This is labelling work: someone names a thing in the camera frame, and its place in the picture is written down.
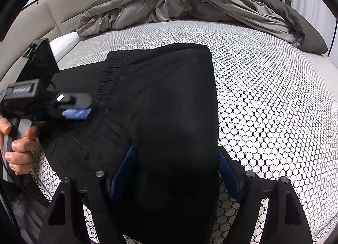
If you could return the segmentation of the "person's left hand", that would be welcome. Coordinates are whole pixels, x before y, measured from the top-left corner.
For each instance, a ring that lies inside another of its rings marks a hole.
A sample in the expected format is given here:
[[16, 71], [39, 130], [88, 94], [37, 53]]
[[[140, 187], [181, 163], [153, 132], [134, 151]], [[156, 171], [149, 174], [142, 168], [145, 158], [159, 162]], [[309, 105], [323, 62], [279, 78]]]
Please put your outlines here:
[[31, 168], [31, 151], [38, 146], [38, 127], [27, 129], [23, 138], [11, 143], [11, 150], [2, 153], [5, 156], [9, 168], [19, 174], [29, 174]]

